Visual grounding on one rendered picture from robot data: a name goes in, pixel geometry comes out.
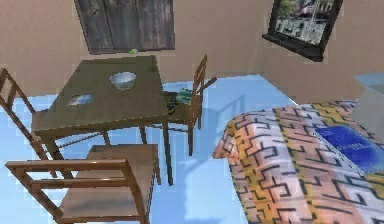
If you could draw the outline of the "teal cloth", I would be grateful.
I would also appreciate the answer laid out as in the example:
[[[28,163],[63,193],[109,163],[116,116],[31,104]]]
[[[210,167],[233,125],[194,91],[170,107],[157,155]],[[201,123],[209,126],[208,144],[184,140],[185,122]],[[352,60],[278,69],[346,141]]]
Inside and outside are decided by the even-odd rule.
[[[177,94],[176,94],[176,100],[179,103],[184,103],[184,104],[191,104],[192,100],[192,91],[189,89],[182,88],[180,89]]]

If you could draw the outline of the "small black yellow object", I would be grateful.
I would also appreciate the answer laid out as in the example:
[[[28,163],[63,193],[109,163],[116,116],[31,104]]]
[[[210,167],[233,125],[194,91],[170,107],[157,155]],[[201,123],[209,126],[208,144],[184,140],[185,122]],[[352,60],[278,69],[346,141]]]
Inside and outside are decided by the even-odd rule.
[[[175,112],[175,107],[178,105],[178,102],[175,98],[170,98],[167,102],[168,114],[171,115]]]

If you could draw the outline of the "white bowl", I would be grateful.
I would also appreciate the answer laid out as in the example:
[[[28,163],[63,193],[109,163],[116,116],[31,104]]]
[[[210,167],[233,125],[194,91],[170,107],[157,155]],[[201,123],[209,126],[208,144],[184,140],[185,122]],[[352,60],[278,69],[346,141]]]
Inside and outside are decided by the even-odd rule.
[[[136,75],[132,72],[120,72],[110,77],[111,83],[119,90],[127,90],[134,86]]]

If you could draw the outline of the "brown wooden table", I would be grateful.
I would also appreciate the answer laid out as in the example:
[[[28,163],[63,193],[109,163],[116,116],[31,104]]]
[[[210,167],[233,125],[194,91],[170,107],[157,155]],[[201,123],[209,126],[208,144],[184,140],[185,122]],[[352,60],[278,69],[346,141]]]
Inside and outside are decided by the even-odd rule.
[[[117,89],[110,77],[132,72],[132,88]],[[92,94],[92,103],[68,106],[75,95]],[[168,132],[168,110],[155,56],[136,56],[82,61],[50,108],[32,119],[32,131],[47,145],[52,158],[63,158],[55,141],[77,134],[160,124],[163,130],[168,183],[173,183]]]

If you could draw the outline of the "grey wooden window shutter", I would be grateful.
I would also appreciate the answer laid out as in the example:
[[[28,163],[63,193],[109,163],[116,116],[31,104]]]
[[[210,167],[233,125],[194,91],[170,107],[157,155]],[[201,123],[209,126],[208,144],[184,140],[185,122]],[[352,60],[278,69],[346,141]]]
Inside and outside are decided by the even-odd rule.
[[[74,0],[91,55],[174,50],[173,0]]]

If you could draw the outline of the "colourful flat disc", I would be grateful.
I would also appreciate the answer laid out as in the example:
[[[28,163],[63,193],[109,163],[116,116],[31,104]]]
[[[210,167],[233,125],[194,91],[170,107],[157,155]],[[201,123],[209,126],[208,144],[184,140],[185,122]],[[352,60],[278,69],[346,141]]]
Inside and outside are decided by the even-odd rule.
[[[68,106],[89,104],[93,100],[94,96],[92,94],[75,95],[69,100]]]

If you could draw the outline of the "bed with patterned cover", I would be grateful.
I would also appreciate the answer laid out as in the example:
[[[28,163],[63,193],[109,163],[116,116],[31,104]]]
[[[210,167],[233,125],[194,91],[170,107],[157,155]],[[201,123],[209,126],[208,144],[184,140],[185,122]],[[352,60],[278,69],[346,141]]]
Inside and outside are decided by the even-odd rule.
[[[313,131],[348,125],[354,100],[247,112],[227,123],[213,152],[228,160],[246,224],[384,224],[384,172],[360,176]]]

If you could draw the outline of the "dark framed window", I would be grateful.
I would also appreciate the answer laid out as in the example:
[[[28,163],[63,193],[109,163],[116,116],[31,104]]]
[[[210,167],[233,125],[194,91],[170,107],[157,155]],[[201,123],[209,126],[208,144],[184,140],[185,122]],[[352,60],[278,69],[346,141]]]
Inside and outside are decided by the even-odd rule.
[[[322,62],[343,0],[273,0],[262,38],[313,62]]]

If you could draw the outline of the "blue book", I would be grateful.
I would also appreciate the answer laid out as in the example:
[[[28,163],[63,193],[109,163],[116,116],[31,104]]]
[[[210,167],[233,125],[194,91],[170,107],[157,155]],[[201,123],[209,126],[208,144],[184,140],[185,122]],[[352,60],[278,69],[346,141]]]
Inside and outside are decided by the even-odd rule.
[[[384,148],[349,126],[316,128],[314,135],[360,176],[384,171]]]

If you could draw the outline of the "pale grey pillow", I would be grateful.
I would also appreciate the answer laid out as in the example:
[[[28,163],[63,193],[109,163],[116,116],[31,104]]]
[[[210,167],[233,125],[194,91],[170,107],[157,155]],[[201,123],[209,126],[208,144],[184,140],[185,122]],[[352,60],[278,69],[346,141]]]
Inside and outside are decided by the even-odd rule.
[[[384,139],[384,73],[356,75],[354,79],[364,87],[351,118],[376,138]]]

